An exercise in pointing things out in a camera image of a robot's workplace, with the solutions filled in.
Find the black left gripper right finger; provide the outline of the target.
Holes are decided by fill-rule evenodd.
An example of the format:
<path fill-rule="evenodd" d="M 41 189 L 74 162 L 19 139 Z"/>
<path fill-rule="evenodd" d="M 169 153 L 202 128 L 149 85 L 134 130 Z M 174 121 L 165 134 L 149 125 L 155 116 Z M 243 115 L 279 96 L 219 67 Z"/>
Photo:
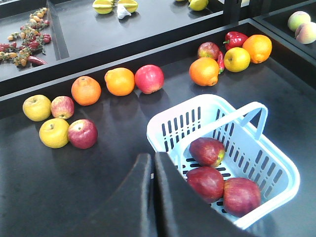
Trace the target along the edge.
<path fill-rule="evenodd" d="M 154 207 L 159 237 L 250 237 L 212 209 L 183 179 L 167 153 L 154 156 Z"/>

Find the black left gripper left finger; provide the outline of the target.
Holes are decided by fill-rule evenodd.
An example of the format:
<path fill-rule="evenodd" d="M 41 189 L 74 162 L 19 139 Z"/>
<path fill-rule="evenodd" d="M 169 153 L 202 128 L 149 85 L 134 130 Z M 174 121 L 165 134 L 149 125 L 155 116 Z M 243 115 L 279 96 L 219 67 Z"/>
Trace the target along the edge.
<path fill-rule="evenodd" d="M 76 227 L 78 237 L 148 237 L 152 160 L 139 154 L 115 193 Z"/>

